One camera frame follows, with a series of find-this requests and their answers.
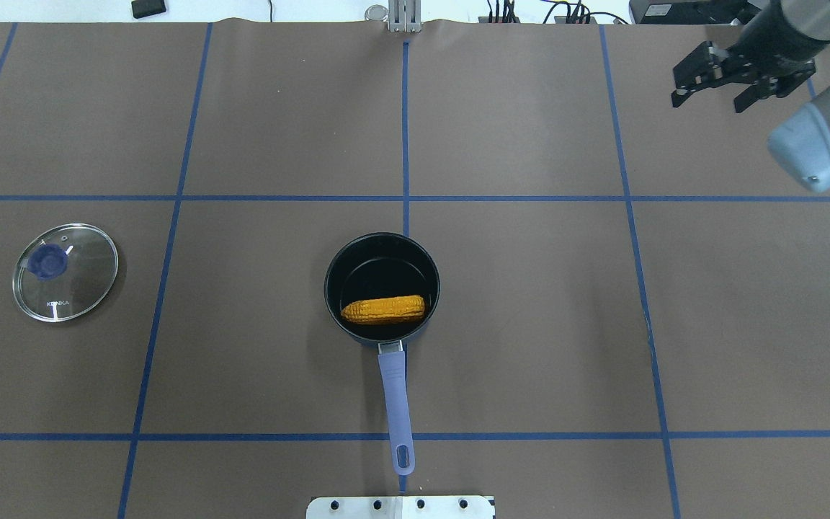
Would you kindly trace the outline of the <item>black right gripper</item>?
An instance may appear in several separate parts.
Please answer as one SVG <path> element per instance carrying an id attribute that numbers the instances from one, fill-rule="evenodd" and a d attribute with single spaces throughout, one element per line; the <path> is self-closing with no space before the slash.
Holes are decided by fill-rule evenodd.
<path id="1" fill-rule="evenodd" d="M 744 27 L 729 49 L 705 40 L 673 70 L 671 105 L 679 108 L 696 92 L 715 89 L 734 78 L 750 84 L 733 100 L 736 114 L 770 97 L 784 98 L 817 72 L 819 40 L 787 19 L 791 1 L 771 1 Z"/>

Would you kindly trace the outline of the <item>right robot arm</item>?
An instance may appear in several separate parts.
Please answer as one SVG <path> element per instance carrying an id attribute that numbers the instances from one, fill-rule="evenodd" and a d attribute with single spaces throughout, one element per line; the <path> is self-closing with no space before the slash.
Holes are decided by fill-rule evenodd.
<path id="1" fill-rule="evenodd" d="M 719 48 L 698 44 L 673 68 L 671 103 L 727 84 L 745 90 L 738 113 L 770 97 L 784 98 L 816 72 L 816 56 L 830 46 L 830 1 L 771 1 L 747 23 L 738 40 Z M 830 86 L 778 125 L 767 139 L 774 160 L 811 192 L 830 190 Z"/>

